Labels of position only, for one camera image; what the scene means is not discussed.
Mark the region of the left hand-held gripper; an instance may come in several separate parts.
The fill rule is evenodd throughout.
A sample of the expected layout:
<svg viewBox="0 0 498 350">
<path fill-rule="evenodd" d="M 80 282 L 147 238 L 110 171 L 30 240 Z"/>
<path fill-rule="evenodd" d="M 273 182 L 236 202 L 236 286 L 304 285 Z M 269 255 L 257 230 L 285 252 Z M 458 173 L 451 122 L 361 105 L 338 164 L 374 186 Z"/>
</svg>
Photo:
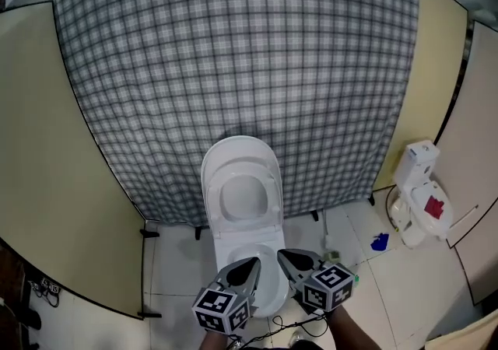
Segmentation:
<svg viewBox="0 0 498 350">
<path fill-rule="evenodd" d="M 207 331 L 235 333 L 245 327 L 256 310 L 255 293 L 261 261 L 249 257 L 223 267 L 206 287 L 201 288 L 192 312 Z"/>
</svg>

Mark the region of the large white toilet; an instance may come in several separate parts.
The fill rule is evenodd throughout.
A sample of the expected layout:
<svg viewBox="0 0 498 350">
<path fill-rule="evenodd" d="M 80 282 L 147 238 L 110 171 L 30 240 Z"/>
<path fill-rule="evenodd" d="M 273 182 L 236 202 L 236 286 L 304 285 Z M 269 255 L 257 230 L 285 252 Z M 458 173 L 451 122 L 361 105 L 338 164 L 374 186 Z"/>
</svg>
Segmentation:
<svg viewBox="0 0 498 350">
<path fill-rule="evenodd" d="M 276 314 L 286 301 L 289 283 L 277 261 L 278 250 L 286 245 L 282 178 L 275 153 L 259 138 L 224 138 L 205 154 L 201 182 L 217 268 L 258 257 L 261 274 L 254 317 Z"/>
</svg>

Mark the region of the person's left forearm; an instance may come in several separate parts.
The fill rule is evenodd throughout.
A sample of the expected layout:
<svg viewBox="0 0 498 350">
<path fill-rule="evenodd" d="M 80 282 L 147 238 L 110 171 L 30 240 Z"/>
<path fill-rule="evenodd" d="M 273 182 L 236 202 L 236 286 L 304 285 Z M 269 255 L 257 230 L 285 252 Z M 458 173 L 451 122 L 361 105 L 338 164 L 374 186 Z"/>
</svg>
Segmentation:
<svg viewBox="0 0 498 350">
<path fill-rule="evenodd" d="M 199 350 L 226 350 L 229 338 L 219 332 L 207 331 Z"/>
</svg>

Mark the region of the person's right forearm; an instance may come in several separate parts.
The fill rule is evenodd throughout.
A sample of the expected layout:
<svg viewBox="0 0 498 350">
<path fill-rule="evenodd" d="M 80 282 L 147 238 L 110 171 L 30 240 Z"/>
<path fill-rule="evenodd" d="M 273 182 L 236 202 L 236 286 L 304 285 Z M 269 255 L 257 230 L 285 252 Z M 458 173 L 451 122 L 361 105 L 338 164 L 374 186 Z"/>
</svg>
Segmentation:
<svg viewBox="0 0 498 350">
<path fill-rule="evenodd" d="M 326 320 L 336 350 L 359 350 L 361 345 L 359 326 L 343 306 L 338 306 L 327 313 Z"/>
</svg>

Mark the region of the white toilet brush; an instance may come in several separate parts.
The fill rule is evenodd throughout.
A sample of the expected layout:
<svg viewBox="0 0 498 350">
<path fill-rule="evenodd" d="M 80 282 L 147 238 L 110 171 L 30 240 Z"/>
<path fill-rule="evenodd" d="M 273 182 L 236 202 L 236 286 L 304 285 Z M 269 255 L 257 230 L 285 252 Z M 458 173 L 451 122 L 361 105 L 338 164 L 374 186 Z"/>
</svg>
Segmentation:
<svg viewBox="0 0 498 350">
<path fill-rule="evenodd" d="M 328 224 L 327 224 L 327 211 L 325 209 L 321 210 L 321 217 L 322 217 L 322 222 L 323 222 L 323 248 L 326 251 L 331 250 L 331 237 L 328 232 Z"/>
</svg>

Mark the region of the small white toilet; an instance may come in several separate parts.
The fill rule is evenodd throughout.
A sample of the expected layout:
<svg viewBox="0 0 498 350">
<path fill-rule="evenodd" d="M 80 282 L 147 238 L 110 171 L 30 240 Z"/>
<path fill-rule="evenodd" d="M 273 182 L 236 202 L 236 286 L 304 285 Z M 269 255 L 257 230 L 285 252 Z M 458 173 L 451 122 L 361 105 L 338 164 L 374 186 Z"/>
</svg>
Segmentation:
<svg viewBox="0 0 498 350">
<path fill-rule="evenodd" d="M 454 211 L 448 196 L 431 178 L 439 155 L 440 150 L 430 140 L 409 144 L 394 174 L 397 195 L 388 206 L 388 215 L 402 242 L 410 249 L 430 237 L 445 240 L 454 222 Z M 444 213 L 440 220 L 424 212 L 430 195 L 444 201 Z"/>
</svg>

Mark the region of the red cloth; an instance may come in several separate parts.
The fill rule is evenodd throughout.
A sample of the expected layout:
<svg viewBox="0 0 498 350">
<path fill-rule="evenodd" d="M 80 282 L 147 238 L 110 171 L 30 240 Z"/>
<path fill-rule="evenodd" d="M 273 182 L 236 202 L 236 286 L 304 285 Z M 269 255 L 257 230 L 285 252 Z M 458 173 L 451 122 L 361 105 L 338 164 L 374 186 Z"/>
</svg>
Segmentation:
<svg viewBox="0 0 498 350">
<path fill-rule="evenodd" d="M 430 195 L 425 204 L 424 212 L 432 218 L 440 220 L 444 213 L 444 201 L 438 200 L 434 196 Z"/>
</svg>

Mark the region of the thin white stick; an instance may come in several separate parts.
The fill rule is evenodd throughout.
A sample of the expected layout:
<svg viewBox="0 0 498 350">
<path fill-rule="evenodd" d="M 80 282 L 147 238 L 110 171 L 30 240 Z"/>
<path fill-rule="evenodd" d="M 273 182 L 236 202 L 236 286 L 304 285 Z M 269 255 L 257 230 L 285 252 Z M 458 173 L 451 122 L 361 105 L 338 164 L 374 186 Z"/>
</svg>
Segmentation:
<svg viewBox="0 0 498 350">
<path fill-rule="evenodd" d="M 456 227 L 459 223 L 464 222 L 467 217 L 469 217 L 472 213 L 474 213 L 479 208 L 479 204 L 474 205 L 471 209 L 469 209 L 457 222 L 453 223 L 450 229 Z"/>
</svg>

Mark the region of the cream fabric cushion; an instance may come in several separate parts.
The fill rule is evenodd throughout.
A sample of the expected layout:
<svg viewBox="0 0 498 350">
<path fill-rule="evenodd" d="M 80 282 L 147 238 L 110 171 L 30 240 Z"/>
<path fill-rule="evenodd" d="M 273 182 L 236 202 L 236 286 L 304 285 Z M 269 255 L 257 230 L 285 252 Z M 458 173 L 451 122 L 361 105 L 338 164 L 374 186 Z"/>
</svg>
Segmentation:
<svg viewBox="0 0 498 350">
<path fill-rule="evenodd" d="M 459 331 L 428 341 L 425 350 L 498 350 L 498 310 Z"/>
</svg>

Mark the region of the grey plaid curtain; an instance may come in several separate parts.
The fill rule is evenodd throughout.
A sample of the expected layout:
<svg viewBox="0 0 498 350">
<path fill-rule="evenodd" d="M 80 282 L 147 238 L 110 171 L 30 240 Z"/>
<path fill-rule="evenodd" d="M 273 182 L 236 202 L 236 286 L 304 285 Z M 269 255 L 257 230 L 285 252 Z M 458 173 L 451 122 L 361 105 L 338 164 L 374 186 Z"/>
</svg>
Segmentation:
<svg viewBox="0 0 498 350">
<path fill-rule="evenodd" d="M 409 84 L 419 0 L 55 0 L 82 115 L 144 219 L 205 226 L 201 164 L 275 152 L 287 217 L 368 198 Z"/>
</svg>

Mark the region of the beige partition panel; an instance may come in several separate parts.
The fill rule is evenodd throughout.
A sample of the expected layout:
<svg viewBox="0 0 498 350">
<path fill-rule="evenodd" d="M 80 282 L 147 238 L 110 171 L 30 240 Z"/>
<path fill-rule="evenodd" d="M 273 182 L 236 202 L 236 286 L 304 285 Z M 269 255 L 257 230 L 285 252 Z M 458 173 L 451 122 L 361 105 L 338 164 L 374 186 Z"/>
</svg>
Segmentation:
<svg viewBox="0 0 498 350">
<path fill-rule="evenodd" d="M 77 103 L 53 3 L 0 12 L 0 243 L 70 293 L 137 319 L 144 223 Z"/>
</svg>

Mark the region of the yellow partition panel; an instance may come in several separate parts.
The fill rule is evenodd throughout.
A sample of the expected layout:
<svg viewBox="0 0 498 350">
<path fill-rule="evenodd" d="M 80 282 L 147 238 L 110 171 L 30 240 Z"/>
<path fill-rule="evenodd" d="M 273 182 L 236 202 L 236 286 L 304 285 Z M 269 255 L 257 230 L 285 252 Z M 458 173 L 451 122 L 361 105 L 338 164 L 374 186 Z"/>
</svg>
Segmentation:
<svg viewBox="0 0 498 350">
<path fill-rule="evenodd" d="M 392 185 L 407 144 L 436 140 L 457 83 L 467 25 L 468 10 L 456 0 L 419 0 L 409 82 L 375 191 Z"/>
</svg>

